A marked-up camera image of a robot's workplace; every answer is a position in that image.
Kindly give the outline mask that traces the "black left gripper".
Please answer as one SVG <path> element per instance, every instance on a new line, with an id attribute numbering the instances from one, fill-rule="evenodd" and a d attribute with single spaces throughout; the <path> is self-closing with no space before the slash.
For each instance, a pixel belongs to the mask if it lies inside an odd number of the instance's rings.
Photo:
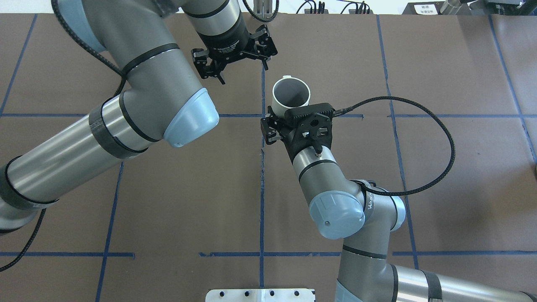
<path id="1" fill-rule="evenodd" d="M 207 50 L 194 48 L 191 50 L 192 61 L 202 79 L 217 78 L 222 85 L 226 84 L 222 71 L 226 67 L 226 60 L 236 56 L 248 45 L 248 58 L 261 60 L 263 69 L 269 70 L 267 62 L 278 54 L 275 43 L 270 35 L 267 25 L 261 25 L 255 33 L 249 35 L 242 15 L 232 17 L 217 15 L 198 18 L 197 29 L 201 40 Z"/>

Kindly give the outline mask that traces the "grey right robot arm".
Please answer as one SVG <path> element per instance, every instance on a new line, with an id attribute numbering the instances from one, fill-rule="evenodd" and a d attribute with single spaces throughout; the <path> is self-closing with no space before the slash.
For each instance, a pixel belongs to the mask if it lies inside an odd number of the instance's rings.
<path id="1" fill-rule="evenodd" d="M 417 189 L 389 192 L 367 180 L 347 179 L 332 152 L 333 118 L 357 105 L 336 110 L 328 103 L 310 105 L 273 101 L 261 119 L 266 144 L 281 140 L 288 152 L 312 220 L 321 235 L 343 239 L 336 302 L 535 302 L 536 295 L 503 290 L 426 270 L 389 264 L 391 232 L 405 221 L 402 196 L 424 191 L 442 180 L 455 160 L 451 134 L 428 108 L 414 101 L 389 97 L 420 108 L 441 127 L 451 148 L 440 176 Z"/>

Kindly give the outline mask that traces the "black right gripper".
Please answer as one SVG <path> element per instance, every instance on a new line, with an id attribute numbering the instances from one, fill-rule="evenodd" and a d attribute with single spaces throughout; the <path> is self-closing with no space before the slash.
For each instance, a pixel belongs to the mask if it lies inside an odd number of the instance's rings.
<path id="1" fill-rule="evenodd" d="M 332 146 L 333 115 L 334 108 L 329 103 L 291 108 L 284 113 L 284 118 L 268 106 L 265 117 L 260 120 L 263 140 L 266 145 L 272 145 L 283 139 L 292 162 L 308 147 L 321 154 L 323 147 L 331 149 Z"/>

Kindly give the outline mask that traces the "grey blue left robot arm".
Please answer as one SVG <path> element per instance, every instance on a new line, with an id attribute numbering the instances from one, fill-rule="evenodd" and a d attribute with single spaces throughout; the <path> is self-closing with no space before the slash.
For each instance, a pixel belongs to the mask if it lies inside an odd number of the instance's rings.
<path id="1" fill-rule="evenodd" d="M 128 82 L 88 115 L 1 168 L 1 234 L 17 231 L 112 166 L 160 140 L 182 147 L 217 126 L 200 79 L 278 51 L 250 33 L 236 0 L 53 0 L 71 38 Z"/>

